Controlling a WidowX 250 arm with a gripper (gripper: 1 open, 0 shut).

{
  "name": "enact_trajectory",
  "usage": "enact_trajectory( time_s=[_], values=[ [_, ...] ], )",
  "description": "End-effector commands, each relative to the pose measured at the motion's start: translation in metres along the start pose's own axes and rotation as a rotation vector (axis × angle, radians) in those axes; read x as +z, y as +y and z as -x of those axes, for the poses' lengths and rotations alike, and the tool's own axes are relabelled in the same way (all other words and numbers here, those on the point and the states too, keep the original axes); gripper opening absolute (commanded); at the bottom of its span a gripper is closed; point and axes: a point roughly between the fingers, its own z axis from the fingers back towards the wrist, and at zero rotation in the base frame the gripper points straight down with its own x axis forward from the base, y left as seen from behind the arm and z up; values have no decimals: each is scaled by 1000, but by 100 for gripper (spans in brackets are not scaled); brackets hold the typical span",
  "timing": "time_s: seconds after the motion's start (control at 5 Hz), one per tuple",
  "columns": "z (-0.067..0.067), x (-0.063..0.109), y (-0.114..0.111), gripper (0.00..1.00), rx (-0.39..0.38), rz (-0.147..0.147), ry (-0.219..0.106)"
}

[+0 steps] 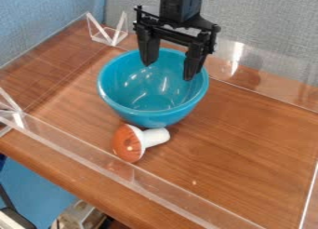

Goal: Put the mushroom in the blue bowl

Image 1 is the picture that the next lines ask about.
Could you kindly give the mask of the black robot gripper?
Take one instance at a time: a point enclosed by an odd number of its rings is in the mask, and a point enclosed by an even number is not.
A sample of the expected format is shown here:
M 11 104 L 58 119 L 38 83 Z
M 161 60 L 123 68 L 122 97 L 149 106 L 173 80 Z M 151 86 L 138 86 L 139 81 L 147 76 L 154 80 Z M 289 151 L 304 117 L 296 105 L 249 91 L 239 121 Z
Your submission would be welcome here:
M 189 47 L 185 60 L 185 81 L 190 81 L 203 68 L 206 54 L 215 51 L 221 26 L 206 20 L 201 13 L 190 18 L 175 20 L 155 11 L 155 7 L 137 6 L 134 30 L 138 35 L 141 58 L 146 66 L 157 62 L 159 44 L 165 39 Z

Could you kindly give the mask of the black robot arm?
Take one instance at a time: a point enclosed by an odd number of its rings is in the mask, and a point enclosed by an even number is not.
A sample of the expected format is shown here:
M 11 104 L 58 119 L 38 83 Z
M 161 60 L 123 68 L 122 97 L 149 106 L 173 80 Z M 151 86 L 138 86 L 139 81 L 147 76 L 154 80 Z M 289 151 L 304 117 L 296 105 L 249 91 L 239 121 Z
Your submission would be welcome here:
M 159 12 L 138 5 L 135 30 L 141 59 L 146 66 L 159 58 L 161 40 L 187 47 L 183 79 L 191 80 L 202 71 L 209 54 L 215 51 L 221 26 L 202 15 L 203 0 L 161 0 Z

